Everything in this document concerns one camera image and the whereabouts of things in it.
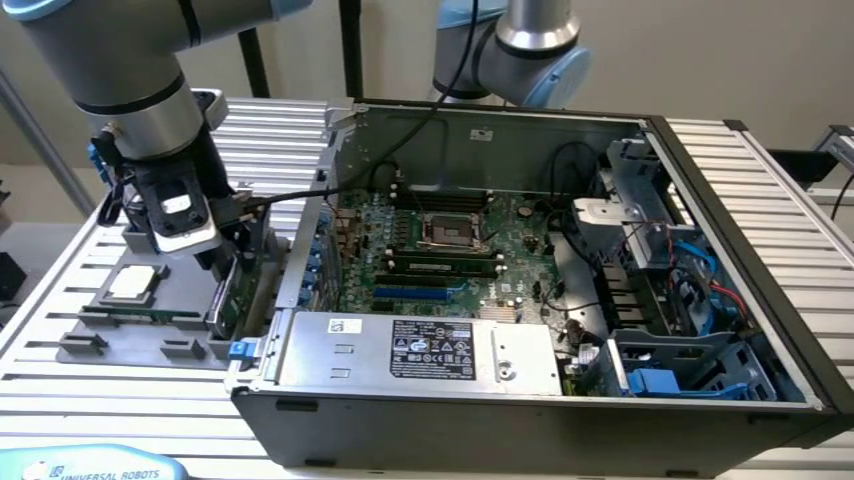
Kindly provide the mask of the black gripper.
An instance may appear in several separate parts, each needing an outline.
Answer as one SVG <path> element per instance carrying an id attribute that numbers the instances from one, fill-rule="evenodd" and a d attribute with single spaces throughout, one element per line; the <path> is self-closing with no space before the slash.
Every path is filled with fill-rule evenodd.
<path id="1" fill-rule="evenodd" d="M 234 247 L 223 239 L 211 202 L 230 199 L 226 169 L 211 132 L 202 130 L 175 152 L 126 162 L 142 206 L 126 214 L 146 234 L 147 249 L 193 256 L 202 266 L 227 266 Z"/>

